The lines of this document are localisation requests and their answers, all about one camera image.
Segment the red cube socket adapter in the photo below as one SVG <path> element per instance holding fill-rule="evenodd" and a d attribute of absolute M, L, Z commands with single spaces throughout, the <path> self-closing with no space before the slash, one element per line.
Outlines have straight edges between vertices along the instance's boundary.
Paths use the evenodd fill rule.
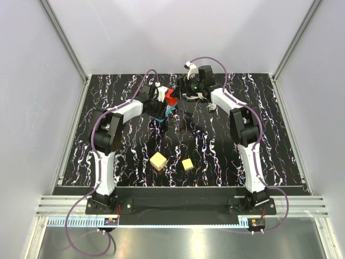
<path fill-rule="evenodd" d="M 168 103 L 169 106 L 175 106 L 178 102 L 178 98 L 173 96 L 173 89 L 168 89 L 168 92 L 165 94 L 164 100 Z"/>

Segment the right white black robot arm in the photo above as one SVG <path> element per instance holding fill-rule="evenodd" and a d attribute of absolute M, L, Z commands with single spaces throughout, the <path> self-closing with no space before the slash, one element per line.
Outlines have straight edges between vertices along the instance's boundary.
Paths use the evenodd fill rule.
<path fill-rule="evenodd" d="M 238 146 L 245 172 L 246 195 L 240 209 L 256 214 L 270 199 L 260 162 L 263 129 L 259 108 L 240 101 L 218 85 L 210 65 L 198 67 L 187 62 L 184 67 L 188 73 L 177 80 L 179 96 L 187 100 L 208 100 L 229 115 L 230 136 Z"/>

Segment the teal power strip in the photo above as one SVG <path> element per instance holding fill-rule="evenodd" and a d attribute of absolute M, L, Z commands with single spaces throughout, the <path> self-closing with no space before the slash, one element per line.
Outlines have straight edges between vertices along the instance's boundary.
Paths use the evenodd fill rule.
<path fill-rule="evenodd" d="M 177 104 L 170 106 L 167 105 L 166 109 L 165 109 L 165 115 L 163 118 L 155 118 L 156 121 L 158 122 L 164 122 L 165 120 L 167 120 L 169 118 L 169 116 L 173 113 L 173 111 L 176 109 Z"/>

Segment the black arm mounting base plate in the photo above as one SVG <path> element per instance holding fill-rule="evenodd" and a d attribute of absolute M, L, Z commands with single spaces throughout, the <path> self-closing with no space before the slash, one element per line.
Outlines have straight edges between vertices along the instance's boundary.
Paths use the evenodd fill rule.
<path fill-rule="evenodd" d="M 231 209 L 247 195 L 245 187 L 118 187 L 105 207 L 82 198 L 87 187 L 57 187 L 42 209 L 55 216 L 119 216 L 121 225 L 234 224 L 240 212 Z"/>

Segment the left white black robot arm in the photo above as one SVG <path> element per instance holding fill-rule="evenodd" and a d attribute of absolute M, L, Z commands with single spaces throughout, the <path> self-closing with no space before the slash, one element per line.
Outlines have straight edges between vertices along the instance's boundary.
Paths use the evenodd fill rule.
<path fill-rule="evenodd" d="M 155 119 L 165 119 L 168 91 L 159 83 L 143 85 L 133 98 L 124 103 L 95 110 L 89 134 L 95 159 L 95 186 L 91 197 L 102 212 L 109 214 L 116 209 L 114 157 L 122 144 L 124 123 L 145 113 Z"/>

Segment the beige cube plug adapter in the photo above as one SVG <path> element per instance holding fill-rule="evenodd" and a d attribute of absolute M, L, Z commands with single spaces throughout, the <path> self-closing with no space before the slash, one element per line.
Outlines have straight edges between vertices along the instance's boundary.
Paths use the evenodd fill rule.
<path fill-rule="evenodd" d="M 164 157 L 160 152 L 156 152 L 150 159 L 150 164 L 157 170 L 161 171 L 167 166 L 167 158 Z"/>

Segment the yellow cube plug adapter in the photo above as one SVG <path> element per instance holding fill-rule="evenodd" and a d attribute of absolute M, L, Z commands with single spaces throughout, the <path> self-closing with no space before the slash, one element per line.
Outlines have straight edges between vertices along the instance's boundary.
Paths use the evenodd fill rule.
<path fill-rule="evenodd" d="M 185 171 L 188 171 L 194 167 L 191 159 L 185 159 L 182 161 L 182 165 Z"/>

